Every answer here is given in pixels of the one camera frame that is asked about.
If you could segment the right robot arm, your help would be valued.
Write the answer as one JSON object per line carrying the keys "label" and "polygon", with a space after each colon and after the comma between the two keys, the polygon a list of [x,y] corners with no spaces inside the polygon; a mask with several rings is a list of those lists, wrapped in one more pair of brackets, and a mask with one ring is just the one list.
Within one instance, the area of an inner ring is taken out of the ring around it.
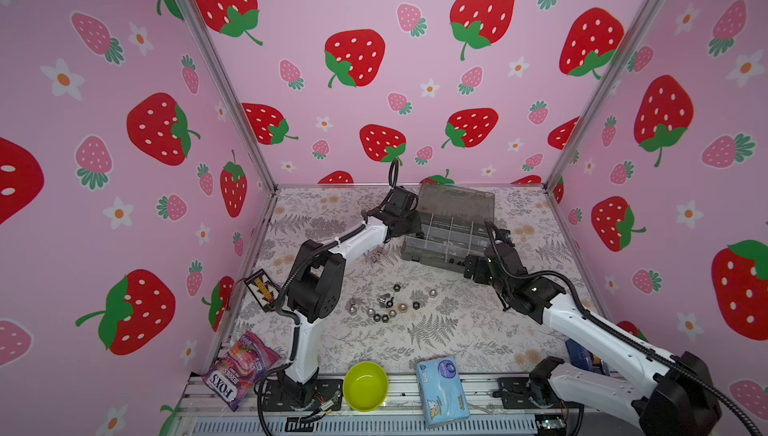
{"label": "right robot arm", "polygon": [[714,386],[703,360],[690,352],[676,356],[594,314],[565,275],[528,272],[509,231],[486,221],[484,233],[489,243],[483,256],[468,257],[466,277],[492,287],[504,310],[562,333],[620,375],[580,372],[549,357],[529,378],[538,404],[558,398],[592,407],[646,435],[708,435],[728,409],[749,434],[760,434],[749,415]]}

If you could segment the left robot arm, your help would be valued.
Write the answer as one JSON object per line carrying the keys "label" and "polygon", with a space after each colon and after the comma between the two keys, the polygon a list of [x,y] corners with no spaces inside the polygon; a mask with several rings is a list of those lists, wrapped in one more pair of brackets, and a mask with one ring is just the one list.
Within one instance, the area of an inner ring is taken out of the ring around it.
{"label": "left robot arm", "polygon": [[275,312],[293,322],[288,362],[277,382],[294,404],[314,397],[319,375],[319,347],[325,320],[339,303],[346,265],[393,238],[421,230],[418,195],[392,187],[378,206],[361,213],[355,228],[327,242],[305,241],[274,302]]}

